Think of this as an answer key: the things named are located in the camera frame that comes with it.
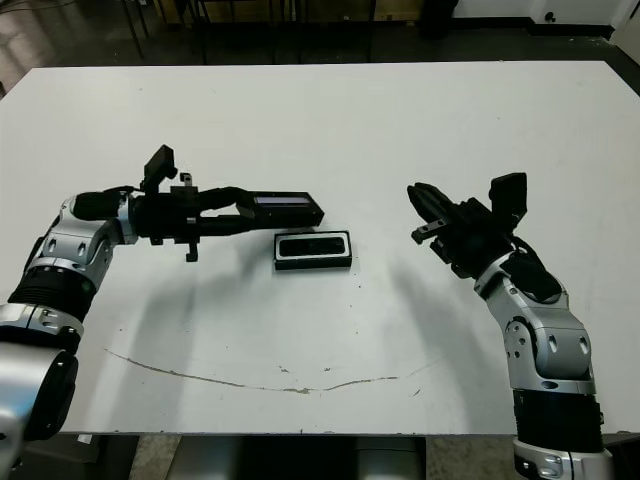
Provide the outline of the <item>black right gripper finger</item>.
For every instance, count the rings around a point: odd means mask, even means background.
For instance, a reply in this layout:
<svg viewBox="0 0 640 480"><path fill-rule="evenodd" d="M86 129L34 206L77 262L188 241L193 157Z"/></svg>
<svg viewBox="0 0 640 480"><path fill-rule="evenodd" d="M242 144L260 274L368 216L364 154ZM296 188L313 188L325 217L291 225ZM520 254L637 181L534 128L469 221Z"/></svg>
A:
<svg viewBox="0 0 640 480"><path fill-rule="evenodd" d="M452 218L454 204L444 194L438 192L409 192L408 195L416 213L425 222L449 221Z"/></svg>
<svg viewBox="0 0 640 480"><path fill-rule="evenodd" d="M431 184L416 182L407 187L407 194L417 213L451 213L457 207L444 193Z"/></svg>

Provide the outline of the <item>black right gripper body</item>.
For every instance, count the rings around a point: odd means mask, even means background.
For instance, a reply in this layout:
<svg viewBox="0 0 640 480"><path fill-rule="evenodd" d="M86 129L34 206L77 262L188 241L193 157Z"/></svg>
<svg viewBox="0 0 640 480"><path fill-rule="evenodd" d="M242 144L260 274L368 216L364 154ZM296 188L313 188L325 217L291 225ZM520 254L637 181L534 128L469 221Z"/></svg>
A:
<svg viewBox="0 0 640 480"><path fill-rule="evenodd" d="M513 251L508 235L477 199L455 203L449 221L438 220L415 230L417 244L431 239L430 249L459 278L479 278L499 257Z"/></svg>

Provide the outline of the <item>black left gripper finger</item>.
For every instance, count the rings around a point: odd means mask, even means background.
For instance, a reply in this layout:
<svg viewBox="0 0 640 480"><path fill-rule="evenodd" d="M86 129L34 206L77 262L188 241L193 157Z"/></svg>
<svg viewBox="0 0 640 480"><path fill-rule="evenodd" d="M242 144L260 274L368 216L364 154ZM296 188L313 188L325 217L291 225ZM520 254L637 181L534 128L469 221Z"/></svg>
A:
<svg viewBox="0 0 640 480"><path fill-rule="evenodd" d="M221 187L203 190L198 195L199 210L220 210L235 206L245 218L254 218L253 193L238 187Z"/></svg>
<svg viewBox="0 0 640 480"><path fill-rule="evenodd" d="M255 230L272 229L268 222L246 218L239 215L221 215L201 217L199 221L200 237L233 236Z"/></svg>

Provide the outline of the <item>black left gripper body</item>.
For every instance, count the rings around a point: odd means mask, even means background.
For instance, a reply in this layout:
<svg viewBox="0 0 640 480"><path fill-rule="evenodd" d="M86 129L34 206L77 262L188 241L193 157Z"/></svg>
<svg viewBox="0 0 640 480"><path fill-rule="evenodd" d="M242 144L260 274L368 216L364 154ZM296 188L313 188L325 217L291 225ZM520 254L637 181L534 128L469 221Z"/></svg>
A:
<svg viewBox="0 0 640 480"><path fill-rule="evenodd" d="M180 185L161 193L160 184L166 174L146 175L141 182L142 194L133 201L132 226L137 236L148 238L154 246L161 246L167 239L175 244L186 244L187 262L199 259L197 232L199 210L198 188L193 185L190 173L179 174Z"/></svg>

